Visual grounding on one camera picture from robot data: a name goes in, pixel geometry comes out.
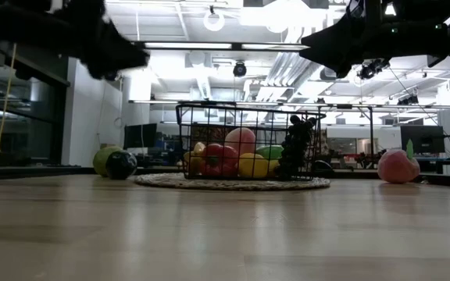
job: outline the red apple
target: red apple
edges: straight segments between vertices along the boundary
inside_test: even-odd
[[[378,162],[378,175],[389,183],[408,183],[419,174],[420,164],[403,150],[387,151]]]

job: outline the computer monitor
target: computer monitor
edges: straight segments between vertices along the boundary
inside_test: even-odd
[[[157,124],[145,124],[124,127],[124,149],[128,148],[153,148]]]
[[[412,141],[414,153],[445,152],[444,129],[442,126],[401,126],[402,149]]]

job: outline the yellow lemon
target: yellow lemon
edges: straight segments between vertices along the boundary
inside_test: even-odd
[[[269,176],[277,176],[275,173],[275,168],[278,167],[279,164],[279,160],[270,160],[270,164],[269,164]]]
[[[237,164],[239,176],[264,178],[269,172],[269,161],[261,155],[244,153]]]
[[[186,152],[184,154],[184,168],[188,173],[193,176],[199,173],[199,166],[201,165],[202,158],[197,156],[195,152]]]

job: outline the green melon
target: green melon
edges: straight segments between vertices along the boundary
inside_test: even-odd
[[[100,176],[107,177],[107,169],[105,168],[107,159],[113,152],[121,150],[123,149],[116,146],[100,149],[93,158],[93,169],[95,169],[95,172]]]
[[[264,146],[256,149],[256,154],[263,156],[265,159],[275,160],[282,156],[283,150],[280,145]]]

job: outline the glass window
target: glass window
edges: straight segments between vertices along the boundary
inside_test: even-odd
[[[12,86],[8,96],[7,112],[61,122],[65,88],[51,86],[36,78],[19,79],[15,76],[15,70],[10,72],[9,67],[0,68],[0,110],[4,107],[10,75]]]
[[[3,112],[0,111],[0,128]],[[0,166],[56,164],[52,154],[53,125],[6,113],[0,146]]]
[[[66,88],[0,67],[0,128],[10,77],[0,166],[60,164]]]
[[[327,139],[329,149],[343,155],[357,154],[357,140],[355,138],[333,138]]]
[[[374,139],[374,153],[378,152],[378,139]],[[357,153],[371,154],[371,139],[358,139],[357,140]]]

